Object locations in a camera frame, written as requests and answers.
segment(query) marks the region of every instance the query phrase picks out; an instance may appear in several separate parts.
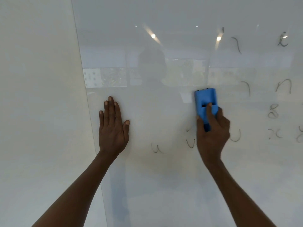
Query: forearm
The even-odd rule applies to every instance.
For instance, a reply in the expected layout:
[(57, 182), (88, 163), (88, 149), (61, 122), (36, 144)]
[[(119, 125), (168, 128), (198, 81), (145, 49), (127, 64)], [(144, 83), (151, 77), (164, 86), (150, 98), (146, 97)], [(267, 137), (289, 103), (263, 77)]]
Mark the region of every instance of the forearm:
[(222, 161), (208, 166), (237, 227), (275, 227), (271, 220), (235, 182)]
[(83, 226), (94, 194), (113, 160), (104, 154), (98, 154), (33, 227)]

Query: blue eraser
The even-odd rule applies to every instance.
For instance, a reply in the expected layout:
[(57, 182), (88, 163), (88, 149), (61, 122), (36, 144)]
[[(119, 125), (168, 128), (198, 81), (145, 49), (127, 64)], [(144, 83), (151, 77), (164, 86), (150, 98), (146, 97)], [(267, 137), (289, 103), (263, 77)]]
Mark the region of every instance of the blue eraser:
[(213, 115), (217, 115), (219, 107), (217, 102), (216, 90), (214, 88), (207, 88), (195, 91), (195, 101), (197, 115), (203, 119), (205, 131), (210, 131), (210, 125), (206, 115), (206, 106), (208, 103), (212, 103), (211, 112)]

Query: person's right arm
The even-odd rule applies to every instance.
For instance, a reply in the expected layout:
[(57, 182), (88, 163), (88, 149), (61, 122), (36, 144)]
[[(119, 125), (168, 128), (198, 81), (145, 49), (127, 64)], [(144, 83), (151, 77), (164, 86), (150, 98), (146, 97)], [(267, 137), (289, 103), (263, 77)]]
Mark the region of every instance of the person's right arm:
[(229, 120), (219, 108), (217, 119), (207, 105), (211, 131), (205, 132), (203, 121), (197, 117), (197, 146), (201, 158), (220, 189), (237, 227), (275, 227), (256, 203), (229, 174), (221, 160), (222, 149), (229, 139)]

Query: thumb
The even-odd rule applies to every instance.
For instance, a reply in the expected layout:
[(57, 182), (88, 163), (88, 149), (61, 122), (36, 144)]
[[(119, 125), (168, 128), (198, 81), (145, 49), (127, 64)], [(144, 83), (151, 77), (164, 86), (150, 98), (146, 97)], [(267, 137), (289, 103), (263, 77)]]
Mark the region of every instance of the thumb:
[(205, 133), (204, 123), (200, 116), (197, 116), (197, 138)]
[(126, 120), (123, 124), (124, 140), (126, 143), (129, 141), (128, 131), (129, 131), (129, 120)]

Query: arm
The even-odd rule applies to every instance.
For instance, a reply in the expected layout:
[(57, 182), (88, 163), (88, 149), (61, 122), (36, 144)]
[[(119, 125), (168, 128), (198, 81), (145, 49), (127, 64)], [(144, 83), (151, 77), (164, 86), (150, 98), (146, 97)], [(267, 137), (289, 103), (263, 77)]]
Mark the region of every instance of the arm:
[(104, 113), (100, 111), (99, 117), (100, 152), (33, 227), (81, 227), (84, 225), (89, 206), (101, 180), (129, 140), (129, 120), (122, 124), (119, 105), (112, 97), (104, 102)]
[(275, 227), (245, 191), (235, 182), (221, 161), (222, 149), (229, 139), (229, 120), (219, 108), (217, 119), (207, 105), (207, 117), (211, 126), (205, 132), (203, 121), (197, 118), (197, 146), (202, 160), (220, 189), (237, 227)]

